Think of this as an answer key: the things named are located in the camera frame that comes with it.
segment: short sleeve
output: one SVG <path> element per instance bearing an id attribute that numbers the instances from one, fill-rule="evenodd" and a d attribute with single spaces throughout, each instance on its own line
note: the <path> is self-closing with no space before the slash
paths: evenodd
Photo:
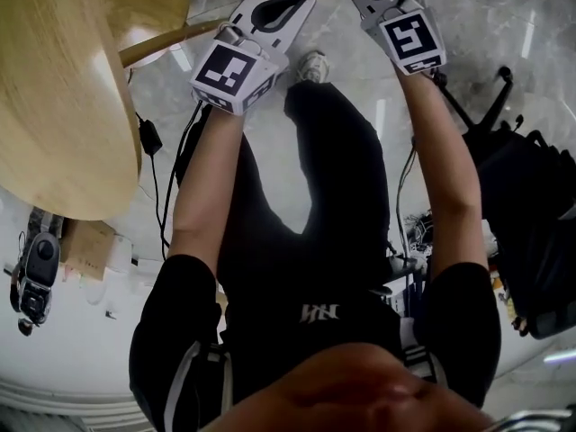
<path id="1" fill-rule="evenodd" d="M 448 267 L 426 289 L 418 342 L 436 356 L 448 386 L 481 408 L 500 360 L 501 329 L 490 274 L 477 264 Z"/>
<path id="2" fill-rule="evenodd" d="M 130 348 L 130 388 L 156 430 L 164 431 L 167 396 L 186 352 L 196 341 L 217 342 L 220 316 L 216 281 L 208 266 L 191 256 L 170 257 L 146 301 Z"/>

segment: printed logo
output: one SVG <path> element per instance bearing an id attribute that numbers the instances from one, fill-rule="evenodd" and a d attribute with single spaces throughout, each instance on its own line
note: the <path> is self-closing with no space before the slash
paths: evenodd
<path id="1" fill-rule="evenodd" d="M 320 306 L 304 304 L 300 323 L 314 323 L 316 320 L 339 320 L 336 314 L 339 304 L 322 304 Z"/>

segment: cardboard box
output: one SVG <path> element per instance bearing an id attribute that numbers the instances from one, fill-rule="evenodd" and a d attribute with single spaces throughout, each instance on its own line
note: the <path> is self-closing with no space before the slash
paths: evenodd
<path id="1" fill-rule="evenodd" d="M 114 242 L 114 229 L 100 220 L 69 220 L 60 262 L 80 274 L 102 281 Z"/>

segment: chair wheel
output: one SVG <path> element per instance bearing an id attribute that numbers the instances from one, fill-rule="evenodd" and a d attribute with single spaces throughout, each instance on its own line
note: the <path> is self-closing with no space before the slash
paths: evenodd
<path id="1" fill-rule="evenodd" d="M 498 71 L 498 75 L 507 82 L 512 80 L 512 71 L 508 67 L 501 67 Z"/>
<path id="2" fill-rule="evenodd" d="M 439 86 L 441 88 L 446 88 L 446 86 L 448 85 L 448 77 L 446 76 L 446 74 L 443 74 L 439 70 L 435 72 L 432 80 L 434 81 L 436 86 Z"/>

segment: sneaker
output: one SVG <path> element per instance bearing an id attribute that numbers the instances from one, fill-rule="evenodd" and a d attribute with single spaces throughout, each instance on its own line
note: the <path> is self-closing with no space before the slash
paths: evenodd
<path id="1" fill-rule="evenodd" d="M 314 83 L 325 83 L 330 71 L 328 58 L 321 51 L 314 50 L 305 55 L 298 66 L 296 79 L 299 82 L 310 80 Z"/>

